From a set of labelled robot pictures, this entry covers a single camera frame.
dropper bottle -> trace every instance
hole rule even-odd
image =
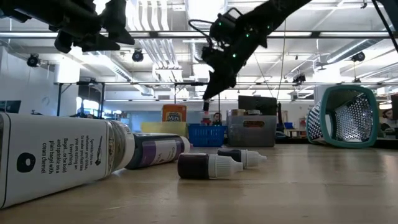
[[[261,162],[267,160],[266,156],[262,156],[256,151],[249,151],[247,149],[218,149],[217,155],[229,156],[236,162],[242,162],[243,169],[258,167]]]
[[[229,156],[206,153],[181,153],[178,158],[178,174],[183,179],[217,179],[231,177],[242,171],[241,162]]]

teal basket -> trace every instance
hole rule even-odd
[[[376,142],[376,98],[367,88],[337,85],[326,89],[307,116],[307,137],[314,144],[363,148]]]
[[[224,143],[226,126],[188,126],[189,141],[195,147],[220,147]]]

mesh laundry basket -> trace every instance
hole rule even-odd
[[[308,113],[307,137],[311,143],[361,148],[374,144],[379,116],[371,90],[354,85],[326,89],[322,100]]]

person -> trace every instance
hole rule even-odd
[[[222,115],[221,113],[217,112],[213,115],[213,125],[222,125]]]
[[[392,117],[392,109],[388,109],[382,112],[384,122],[381,123],[381,129],[383,131],[395,131],[398,128],[397,120]]]

yellow box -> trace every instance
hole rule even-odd
[[[142,122],[143,133],[169,133],[187,137],[188,128],[186,122]]]

